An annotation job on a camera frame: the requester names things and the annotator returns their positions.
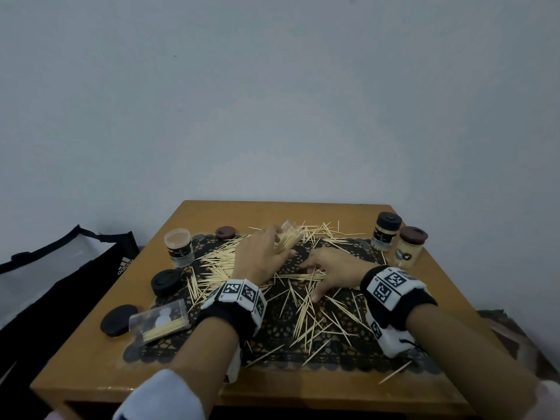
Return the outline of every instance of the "cap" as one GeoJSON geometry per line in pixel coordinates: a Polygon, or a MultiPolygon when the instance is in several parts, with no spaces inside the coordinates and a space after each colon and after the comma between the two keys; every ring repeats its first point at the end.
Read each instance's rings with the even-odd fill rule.
{"type": "Polygon", "coordinates": [[[121,305],[109,311],[101,321],[101,331],[114,338],[128,332],[128,319],[137,314],[138,308],[134,305],[121,305]]]}
{"type": "Polygon", "coordinates": [[[152,290],[156,296],[171,296],[182,288],[181,269],[163,270],[152,278],[152,290]]]}
{"type": "Polygon", "coordinates": [[[377,225],[389,231],[397,231],[402,224],[402,218],[392,212],[381,212],[377,217],[377,225]]]}
{"type": "Polygon", "coordinates": [[[216,237],[220,240],[229,240],[235,237],[235,228],[229,225],[224,225],[216,230],[216,237]]]}
{"type": "Polygon", "coordinates": [[[403,227],[400,231],[400,238],[411,245],[423,245],[428,239],[428,233],[416,227],[403,227]]]}

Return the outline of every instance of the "wooden table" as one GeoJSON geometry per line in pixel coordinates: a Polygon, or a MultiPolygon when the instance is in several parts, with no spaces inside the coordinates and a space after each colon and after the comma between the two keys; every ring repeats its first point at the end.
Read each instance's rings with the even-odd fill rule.
{"type": "MultiPolygon", "coordinates": [[[[171,268],[164,234],[173,228],[191,233],[213,233],[221,225],[233,225],[238,233],[248,227],[282,224],[286,219],[308,224],[340,221],[346,233],[373,231],[377,215],[393,211],[389,205],[350,205],[277,202],[184,201],[150,240],[78,329],[49,361],[31,387],[53,408],[73,417],[66,401],[122,402],[127,395],[164,368],[158,362],[126,364],[122,353],[130,336],[109,338],[100,331],[103,316],[123,303],[148,309],[154,302],[151,278],[171,268]]],[[[476,311],[424,250],[412,275],[424,281],[440,307],[503,349],[476,311]]],[[[379,410],[410,414],[473,414],[458,390],[443,375],[405,372],[383,385],[386,374],[376,371],[242,369],[234,385],[225,386],[219,404],[312,407],[324,409],[379,410]]]]}

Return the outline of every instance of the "brown lid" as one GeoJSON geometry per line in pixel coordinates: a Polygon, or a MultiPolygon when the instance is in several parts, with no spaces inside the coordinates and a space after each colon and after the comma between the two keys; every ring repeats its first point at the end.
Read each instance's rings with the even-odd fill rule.
{"type": "Polygon", "coordinates": [[[403,227],[400,229],[400,238],[411,245],[423,245],[428,233],[416,227],[403,227]]]}
{"type": "Polygon", "coordinates": [[[220,240],[229,240],[235,237],[235,228],[224,225],[216,230],[216,237],[220,240]]]}

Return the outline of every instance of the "left hand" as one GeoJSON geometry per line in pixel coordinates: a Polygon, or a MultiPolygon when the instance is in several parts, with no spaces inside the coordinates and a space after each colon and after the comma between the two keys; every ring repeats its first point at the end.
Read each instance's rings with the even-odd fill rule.
{"type": "Polygon", "coordinates": [[[262,286],[278,271],[284,263],[296,255],[294,249],[274,252],[276,235],[282,230],[271,225],[265,231],[257,231],[243,238],[235,249],[234,273],[231,278],[246,278],[257,286],[262,286]]]}

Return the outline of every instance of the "black bag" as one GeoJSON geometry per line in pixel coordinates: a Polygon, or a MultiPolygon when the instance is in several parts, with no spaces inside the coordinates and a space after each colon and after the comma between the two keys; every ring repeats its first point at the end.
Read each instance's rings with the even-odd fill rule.
{"type": "Polygon", "coordinates": [[[96,235],[78,225],[0,265],[3,407],[17,404],[18,418],[46,417],[51,409],[29,385],[138,253],[132,232],[96,235]]]}

